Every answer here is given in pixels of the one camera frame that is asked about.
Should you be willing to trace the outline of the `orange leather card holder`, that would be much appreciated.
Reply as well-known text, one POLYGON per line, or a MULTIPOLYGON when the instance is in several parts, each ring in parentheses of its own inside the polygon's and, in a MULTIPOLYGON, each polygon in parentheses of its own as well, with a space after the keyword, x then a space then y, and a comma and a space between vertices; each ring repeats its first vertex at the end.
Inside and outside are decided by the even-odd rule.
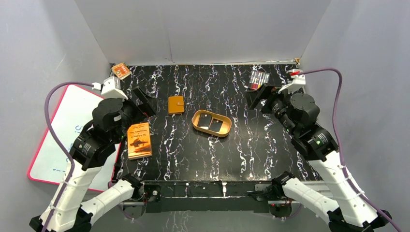
POLYGON ((168 114, 182 114, 184 113, 184 98, 183 96, 171 96, 168 98, 168 114))

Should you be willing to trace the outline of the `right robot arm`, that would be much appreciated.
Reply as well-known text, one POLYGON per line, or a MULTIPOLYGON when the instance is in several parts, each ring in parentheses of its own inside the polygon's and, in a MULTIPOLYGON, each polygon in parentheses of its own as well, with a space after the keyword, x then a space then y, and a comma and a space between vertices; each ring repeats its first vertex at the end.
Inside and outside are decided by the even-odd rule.
POLYGON ((314 212, 333 232, 372 232, 388 224, 390 214, 377 210, 364 200, 332 135, 317 123, 320 112, 312 96, 289 93, 271 84, 246 92, 249 109, 265 101, 262 113, 273 114, 291 136, 291 143, 320 175, 332 198, 303 184, 290 172, 272 179, 262 190, 249 191, 255 199, 291 199, 314 212))

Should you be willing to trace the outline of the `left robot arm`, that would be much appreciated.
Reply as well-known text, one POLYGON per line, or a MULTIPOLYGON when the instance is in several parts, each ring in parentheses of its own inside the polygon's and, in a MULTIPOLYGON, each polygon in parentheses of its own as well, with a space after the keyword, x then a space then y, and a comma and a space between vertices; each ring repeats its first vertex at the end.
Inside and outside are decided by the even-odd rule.
POLYGON ((156 115, 157 103, 140 87, 133 88, 130 97, 118 89, 114 97, 104 98, 92 111, 92 120, 84 125, 72 148, 61 147, 69 160, 67 171, 49 206, 31 219, 30 227, 37 232, 88 232, 121 202, 144 198, 143 181, 127 174, 98 196, 83 200, 116 145, 132 125, 156 115))

